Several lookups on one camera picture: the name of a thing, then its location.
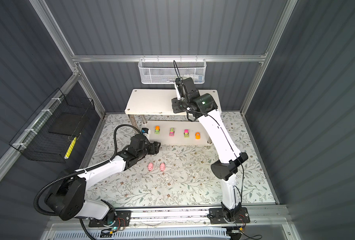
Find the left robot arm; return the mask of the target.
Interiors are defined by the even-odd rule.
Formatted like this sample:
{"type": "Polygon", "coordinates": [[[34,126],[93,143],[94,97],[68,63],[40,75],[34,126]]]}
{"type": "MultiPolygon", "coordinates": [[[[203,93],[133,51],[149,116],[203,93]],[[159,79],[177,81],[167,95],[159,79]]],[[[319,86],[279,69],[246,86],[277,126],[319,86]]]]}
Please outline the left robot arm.
{"type": "Polygon", "coordinates": [[[131,137],[129,146],[116,153],[113,159],[55,182],[44,202],[63,221],[93,218],[110,224],[114,219],[114,207],[103,200],[87,199],[86,191],[106,178],[128,170],[147,155],[158,154],[160,146],[160,142],[150,142],[146,136],[137,134],[131,137]]]}

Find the pink pig toy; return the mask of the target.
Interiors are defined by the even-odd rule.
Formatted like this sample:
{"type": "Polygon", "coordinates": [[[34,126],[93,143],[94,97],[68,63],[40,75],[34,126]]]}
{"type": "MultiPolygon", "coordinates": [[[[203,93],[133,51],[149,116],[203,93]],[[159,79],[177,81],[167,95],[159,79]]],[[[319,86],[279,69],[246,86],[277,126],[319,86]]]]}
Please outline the pink pig toy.
{"type": "Polygon", "coordinates": [[[153,163],[149,163],[148,166],[147,166],[147,169],[149,172],[153,171],[154,170],[154,164],[153,163]]]}
{"type": "Polygon", "coordinates": [[[160,170],[161,170],[162,172],[164,172],[164,171],[165,171],[165,168],[166,168],[165,163],[161,163],[161,164],[160,164],[160,170]]]}

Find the green orange mixer toy truck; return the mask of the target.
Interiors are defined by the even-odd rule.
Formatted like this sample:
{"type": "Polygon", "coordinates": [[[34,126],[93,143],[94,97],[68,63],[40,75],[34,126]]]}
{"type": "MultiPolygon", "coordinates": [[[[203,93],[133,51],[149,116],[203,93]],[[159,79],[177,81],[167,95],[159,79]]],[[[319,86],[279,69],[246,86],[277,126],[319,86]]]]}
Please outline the green orange mixer toy truck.
{"type": "Polygon", "coordinates": [[[155,133],[156,135],[160,134],[160,126],[156,126],[156,127],[155,127],[154,133],[155,133]]]}

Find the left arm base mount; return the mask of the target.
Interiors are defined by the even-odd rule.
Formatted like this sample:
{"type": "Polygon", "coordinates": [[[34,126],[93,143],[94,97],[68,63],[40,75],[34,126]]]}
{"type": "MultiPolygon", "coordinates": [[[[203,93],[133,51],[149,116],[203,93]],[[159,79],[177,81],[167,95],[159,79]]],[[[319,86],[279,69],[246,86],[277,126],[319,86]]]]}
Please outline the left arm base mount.
{"type": "Polygon", "coordinates": [[[102,219],[92,219],[89,221],[90,228],[124,228],[129,226],[131,211],[109,211],[102,219]]]}

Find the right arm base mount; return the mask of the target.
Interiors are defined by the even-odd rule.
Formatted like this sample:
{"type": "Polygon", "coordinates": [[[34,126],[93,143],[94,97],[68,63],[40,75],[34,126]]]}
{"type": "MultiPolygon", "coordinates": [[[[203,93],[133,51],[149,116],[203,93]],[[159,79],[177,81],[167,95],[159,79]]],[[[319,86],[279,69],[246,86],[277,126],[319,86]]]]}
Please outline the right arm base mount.
{"type": "Polygon", "coordinates": [[[249,224],[250,217],[247,208],[241,207],[235,211],[227,211],[222,208],[210,208],[206,215],[213,225],[216,224],[249,224]]]}

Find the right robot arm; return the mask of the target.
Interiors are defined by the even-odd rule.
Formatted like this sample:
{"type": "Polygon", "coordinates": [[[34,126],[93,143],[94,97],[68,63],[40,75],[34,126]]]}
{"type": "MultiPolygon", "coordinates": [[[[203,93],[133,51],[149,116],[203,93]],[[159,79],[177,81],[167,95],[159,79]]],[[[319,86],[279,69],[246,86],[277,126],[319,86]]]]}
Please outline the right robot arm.
{"type": "Polygon", "coordinates": [[[219,160],[211,165],[213,174],[220,180],[222,189],[222,210],[227,214],[239,212],[241,201],[237,201],[235,186],[238,167],[247,159],[230,137],[211,94],[200,94],[192,78],[176,78],[176,98],[171,100],[175,114],[186,113],[204,127],[214,145],[219,160]]]}

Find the orange toy bulldozer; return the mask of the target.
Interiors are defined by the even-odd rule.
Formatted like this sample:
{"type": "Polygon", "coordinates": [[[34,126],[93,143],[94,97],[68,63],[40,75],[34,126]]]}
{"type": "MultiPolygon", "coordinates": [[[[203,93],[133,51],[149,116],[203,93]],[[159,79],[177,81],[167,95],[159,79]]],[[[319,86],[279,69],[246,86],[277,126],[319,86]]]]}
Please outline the orange toy bulldozer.
{"type": "Polygon", "coordinates": [[[200,139],[201,139],[201,134],[200,134],[200,132],[196,132],[196,133],[195,133],[195,139],[196,139],[196,140],[200,140],[200,139]]]}

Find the green pink mixer toy truck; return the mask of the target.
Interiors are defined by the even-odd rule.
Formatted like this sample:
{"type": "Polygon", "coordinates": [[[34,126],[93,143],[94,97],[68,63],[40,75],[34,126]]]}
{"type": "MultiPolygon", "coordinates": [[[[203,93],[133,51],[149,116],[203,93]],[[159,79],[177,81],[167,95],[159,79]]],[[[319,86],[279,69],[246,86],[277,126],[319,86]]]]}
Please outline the green pink mixer toy truck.
{"type": "Polygon", "coordinates": [[[185,129],[185,130],[184,130],[184,137],[185,137],[185,138],[188,138],[188,137],[189,137],[189,130],[188,130],[188,129],[185,129]]]}

